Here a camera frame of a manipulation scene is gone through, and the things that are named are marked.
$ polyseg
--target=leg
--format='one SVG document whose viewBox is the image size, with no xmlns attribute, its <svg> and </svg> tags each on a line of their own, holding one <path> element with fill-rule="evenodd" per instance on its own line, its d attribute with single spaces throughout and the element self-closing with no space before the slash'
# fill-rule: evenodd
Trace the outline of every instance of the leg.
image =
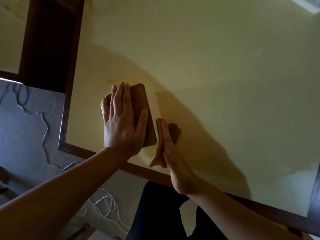
<svg viewBox="0 0 320 240">
<path fill-rule="evenodd" d="M 196 226 L 188 239 L 217 239 L 228 240 L 210 217 L 198 206 L 196 214 Z"/>
<path fill-rule="evenodd" d="M 188 199 L 173 188 L 147 182 L 126 239 L 185 239 L 179 208 Z"/>
</svg>

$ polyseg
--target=cloth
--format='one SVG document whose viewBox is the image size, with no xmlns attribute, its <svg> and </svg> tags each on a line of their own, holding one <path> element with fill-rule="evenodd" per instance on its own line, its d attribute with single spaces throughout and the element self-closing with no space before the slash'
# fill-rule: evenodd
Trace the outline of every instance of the cloth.
<svg viewBox="0 0 320 240">
<path fill-rule="evenodd" d="M 161 121 L 162 121 L 161 118 L 158 118 L 156 120 L 157 130 L 158 130 L 158 135 L 159 135 L 159 142 L 158 142 L 158 147 L 157 147 L 156 153 L 155 153 L 154 157 L 152 158 L 149 167 L 153 167 L 153 166 L 160 166 L 162 168 L 167 167 L 167 163 L 166 163 L 165 157 L 163 155 L 163 152 L 165 151 L 165 149 L 163 147 Z M 174 123 L 168 124 L 168 127 L 169 127 L 169 134 L 171 136 L 171 139 L 172 139 L 173 143 L 176 144 L 182 131 L 178 127 L 178 125 L 176 125 Z"/>
<path fill-rule="evenodd" d="M 199 206 L 196 210 L 195 229 L 193 234 L 187 237 L 179 208 L 188 199 L 186 195 L 179 194 L 173 188 L 147 182 L 126 240 L 227 240 Z"/>
</svg>

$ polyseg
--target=person's right arm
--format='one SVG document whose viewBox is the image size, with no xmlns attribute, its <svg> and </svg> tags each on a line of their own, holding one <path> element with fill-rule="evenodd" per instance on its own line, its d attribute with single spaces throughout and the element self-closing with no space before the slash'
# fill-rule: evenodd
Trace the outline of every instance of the person's right arm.
<svg viewBox="0 0 320 240">
<path fill-rule="evenodd" d="M 199 178 L 173 144 L 165 120 L 162 121 L 161 127 L 164 157 L 175 190 L 196 202 L 229 240 L 300 239 Z"/>
</svg>

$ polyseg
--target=person's left arm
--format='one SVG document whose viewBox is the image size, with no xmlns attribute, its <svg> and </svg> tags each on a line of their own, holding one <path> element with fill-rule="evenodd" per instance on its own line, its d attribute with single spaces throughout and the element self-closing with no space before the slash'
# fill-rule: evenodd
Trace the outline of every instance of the person's left arm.
<svg viewBox="0 0 320 240">
<path fill-rule="evenodd" d="M 104 98 L 103 111 L 105 148 L 2 205 L 1 238 L 53 239 L 118 167 L 141 150 L 148 111 L 142 111 L 135 129 L 128 83 L 112 87 L 110 106 Z"/>
</svg>

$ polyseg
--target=brown cloth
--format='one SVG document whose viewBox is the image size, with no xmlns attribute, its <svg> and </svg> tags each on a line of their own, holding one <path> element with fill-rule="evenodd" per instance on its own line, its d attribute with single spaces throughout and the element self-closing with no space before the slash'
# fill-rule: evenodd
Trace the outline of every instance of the brown cloth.
<svg viewBox="0 0 320 240">
<path fill-rule="evenodd" d="M 165 151 L 165 149 L 163 147 L 163 136 L 162 136 L 162 130 L 161 130 L 161 121 L 162 121 L 161 118 L 158 118 L 156 120 L 158 134 L 159 134 L 159 142 L 158 142 L 158 147 L 157 147 L 156 153 L 153 156 L 149 167 L 153 167 L 153 166 L 160 166 L 162 168 L 166 168 L 167 167 L 167 163 L 166 163 L 165 157 L 163 155 L 163 152 Z M 169 134 L 171 136 L 171 139 L 172 139 L 173 143 L 176 144 L 182 131 L 178 127 L 178 125 L 173 124 L 173 123 L 168 124 L 168 127 L 169 127 Z"/>
</svg>

